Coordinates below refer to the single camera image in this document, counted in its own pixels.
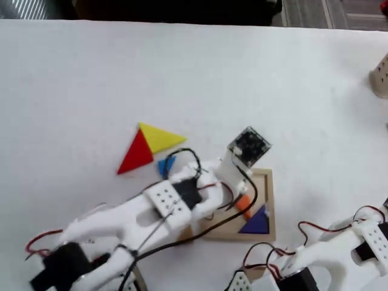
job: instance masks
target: robotic arm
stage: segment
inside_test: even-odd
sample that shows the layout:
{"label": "robotic arm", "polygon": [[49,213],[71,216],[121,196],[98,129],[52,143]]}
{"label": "robotic arm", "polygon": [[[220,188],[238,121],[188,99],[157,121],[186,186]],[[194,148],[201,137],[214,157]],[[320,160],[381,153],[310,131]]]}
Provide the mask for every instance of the robotic arm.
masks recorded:
{"label": "robotic arm", "polygon": [[365,213],[334,237],[322,236],[308,247],[299,247],[295,254],[284,256],[273,264],[280,269],[280,278],[269,272],[249,282],[243,270],[235,273],[226,290],[252,291],[319,291],[309,266],[325,267],[331,276],[329,291],[355,291],[388,273],[388,223],[385,216]]}
{"label": "robotic arm", "polygon": [[[229,144],[222,161],[199,162],[196,157],[197,163],[188,164],[124,204],[76,219],[59,237],[57,249],[44,258],[45,271],[31,281],[33,290],[45,291],[50,285],[58,291],[106,289],[137,256],[176,238],[182,229],[209,216],[230,199],[222,183],[232,190],[233,199],[245,192],[244,178],[252,174],[249,168],[269,148],[270,144],[248,127]],[[115,236],[119,244],[105,263],[93,269],[81,255],[79,244],[98,236]],[[57,275],[47,284],[48,277],[66,271],[71,275]]]}

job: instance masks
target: red triangle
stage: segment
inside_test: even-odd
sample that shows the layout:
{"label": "red triangle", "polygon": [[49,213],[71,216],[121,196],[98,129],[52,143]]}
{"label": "red triangle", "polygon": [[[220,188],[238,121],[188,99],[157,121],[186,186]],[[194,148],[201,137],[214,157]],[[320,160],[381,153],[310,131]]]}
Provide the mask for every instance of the red triangle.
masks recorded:
{"label": "red triangle", "polygon": [[117,175],[144,166],[152,161],[153,156],[150,147],[147,144],[143,132],[139,129],[121,163],[120,169],[117,171]]}

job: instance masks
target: white tabletop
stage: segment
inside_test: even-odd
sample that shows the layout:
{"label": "white tabletop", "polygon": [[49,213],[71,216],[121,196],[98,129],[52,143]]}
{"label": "white tabletop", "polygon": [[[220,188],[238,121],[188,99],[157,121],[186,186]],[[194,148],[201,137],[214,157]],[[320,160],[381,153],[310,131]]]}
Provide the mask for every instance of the white tabletop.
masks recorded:
{"label": "white tabletop", "polygon": [[[329,226],[388,195],[388,101],[367,80],[387,33],[1,21],[0,42],[4,290],[28,290],[35,234],[158,179],[155,165],[115,175],[138,121],[185,135],[203,160],[257,129],[273,144],[256,166],[273,169],[279,246],[303,242],[302,219]],[[139,266],[150,290],[223,290],[247,247],[201,240]]]}

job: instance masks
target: blue tangram piece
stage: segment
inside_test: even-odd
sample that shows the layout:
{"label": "blue tangram piece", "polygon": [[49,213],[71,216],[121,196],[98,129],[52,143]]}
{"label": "blue tangram piece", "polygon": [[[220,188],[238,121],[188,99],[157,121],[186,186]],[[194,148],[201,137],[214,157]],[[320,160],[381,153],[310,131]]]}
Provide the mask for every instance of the blue tangram piece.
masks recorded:
{"label": "blue tangram piece", "polygon": [[[169,159],[169,162],[167,163],[167,173],[169,173],[169,171],[171,170],[172,165],[175,162],[175,159],[176,159],[176,156],[172,156]],[[164,179],[164,177],[163,177],[163,170],[164,170],[164,164],[165,163],[166,163],[166,159],[162,159],[161,161],[158,161],[159,174],[162,176],[163,179]]]}
{"label": "blue tangram piece", "polygon": [[263,205],[250,220],[240,229],[239,233],[253,233],[265,235],[269,233],[269,220],[266,205]]}

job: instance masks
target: circuit board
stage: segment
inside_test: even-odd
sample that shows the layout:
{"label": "circuit board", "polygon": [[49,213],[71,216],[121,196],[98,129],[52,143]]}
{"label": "circuit board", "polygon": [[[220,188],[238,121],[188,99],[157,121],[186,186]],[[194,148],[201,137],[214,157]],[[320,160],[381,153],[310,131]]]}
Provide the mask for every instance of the circuit board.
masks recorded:
{"label": "circuit board", "polygon": [[268,150],[271,144],[259,135],[251,126],[244,129],[237,138],[228,145],[228,149],[235,152],[236,157],[248,168],[251,168]]}

